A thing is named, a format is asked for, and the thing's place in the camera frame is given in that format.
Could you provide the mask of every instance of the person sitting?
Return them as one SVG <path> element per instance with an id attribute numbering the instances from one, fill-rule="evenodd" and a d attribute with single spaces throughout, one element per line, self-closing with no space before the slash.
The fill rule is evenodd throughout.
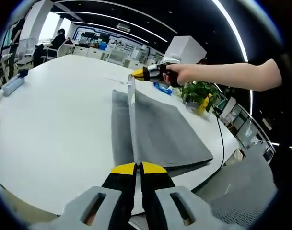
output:
<path id="1" fill-rule="evenodd" d="M 46 44 L 46 47 L 49 47 L 51 49 L 59 49 L 59 47 L 65 42 L 65 30 L 60 29 L 58 30 L 58 35 L 53 39 L 53 41 L 50 44 Z M 41 56 L 46 55 L 46 50 L 44 49 L 45 46 L 43 44 L 40 44 L 34 54 L 33 54 L 33 66 L 39 66 L 44 62 L 43 58 Z M 48 50 L 48 56 L 56 57 L 56 51 Z"/>

